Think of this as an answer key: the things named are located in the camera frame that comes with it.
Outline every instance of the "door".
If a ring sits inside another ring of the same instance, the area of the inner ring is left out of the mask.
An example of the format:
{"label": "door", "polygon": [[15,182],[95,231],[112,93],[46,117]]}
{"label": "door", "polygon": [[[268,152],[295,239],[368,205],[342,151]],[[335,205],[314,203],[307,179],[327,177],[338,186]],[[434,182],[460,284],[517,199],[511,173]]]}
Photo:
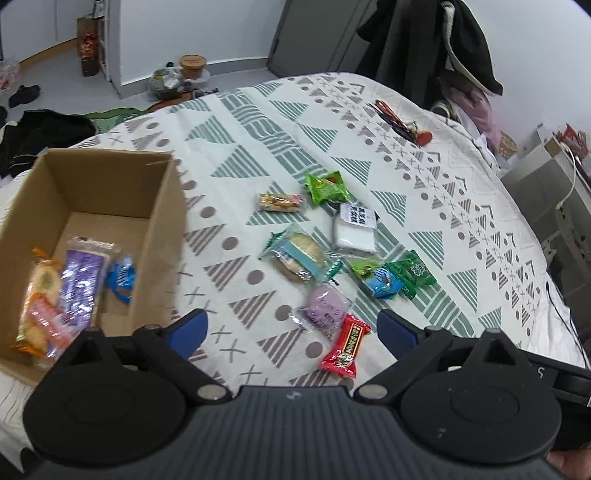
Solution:
{"label": "door", "polygon": [[288,1],[268,67],[278,76],[336,70],[368,0]]}

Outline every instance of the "sneaker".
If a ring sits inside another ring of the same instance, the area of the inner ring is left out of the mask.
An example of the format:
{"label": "sneaker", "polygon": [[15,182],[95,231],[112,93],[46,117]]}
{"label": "sneaker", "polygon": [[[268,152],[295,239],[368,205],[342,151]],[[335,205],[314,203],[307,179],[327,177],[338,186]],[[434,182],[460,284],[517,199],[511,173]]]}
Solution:
{"label": "sneaker", "polygon": [[8,106],[9,108],[15,108],[22,103],[31,103],[40,93],[41,87],[39,85],[31,85],[30,87],[21,85],[17,92],[8,99]]}

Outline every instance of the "red candy package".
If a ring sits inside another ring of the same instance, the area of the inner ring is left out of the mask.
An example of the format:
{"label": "red candy package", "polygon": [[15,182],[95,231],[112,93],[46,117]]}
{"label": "red candy package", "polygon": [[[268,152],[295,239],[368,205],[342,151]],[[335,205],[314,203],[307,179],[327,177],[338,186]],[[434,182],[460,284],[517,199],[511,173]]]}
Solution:
{"label": "red candy package", "polygon": [[335,346],[326,355],[320,366],[329,372],[334,372],[342,377],[355,378],[355,357],[361,345],[364,335],[371,332],[371,327],[352,315],[345,315],[339,339]]}

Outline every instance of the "bed sheet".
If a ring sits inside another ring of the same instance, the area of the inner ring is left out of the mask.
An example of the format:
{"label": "bed sheet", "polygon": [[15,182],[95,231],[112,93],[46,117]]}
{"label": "bed sheet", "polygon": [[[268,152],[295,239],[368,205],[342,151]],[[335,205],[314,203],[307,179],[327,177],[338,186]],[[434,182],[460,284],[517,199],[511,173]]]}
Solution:
{"label": "bed sheet", "polygon": [[[432,142],[416,148],[393,133],[368,107],[375,99],[430,130]],[[343,272],[336,280],[353,314],[375,327],[389,307],[419,327],[460,336],[500,327],[519,347],[529,344],[545,280],[535,235],[469,138],[377,82],[348,73],[274,80],[132,119],[78,147],[176,158],[188,214],[171,315],[208,312],[209,335],[191,361],[234,391],[242,384],[352,389],[395,361],[372,333],[357,379],[320,370],[330,344],[289,319],[302,289],[258,259],[271,232],[294,221],[330,248],[324,208],[255,208],[260,192],[301,191],[307,173],[340,170],[353,201],[381,217],[380,257],[393,261],[415,249],[438,281],[412,301],[376,301]],[[0,190],[0,203],[9,207],[25,176]]]}

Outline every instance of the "cardboard box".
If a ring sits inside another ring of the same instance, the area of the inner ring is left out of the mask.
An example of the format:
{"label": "cardboard box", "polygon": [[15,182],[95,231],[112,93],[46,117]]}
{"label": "cardboard box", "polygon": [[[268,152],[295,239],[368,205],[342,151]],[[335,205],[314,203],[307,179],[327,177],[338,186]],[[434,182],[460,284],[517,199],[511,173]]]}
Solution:
{"label": "cardboard box", "polygon": [[0,229],[0,369],[29,384],[43,373],[14,344],[39,247],[63,261],[71,236],[113,242],[137,267],[131,304],[104,289],[99,325],[108,336],[167,325],[181,255],[186,203],[168,154],[50,150],[35,162]]}

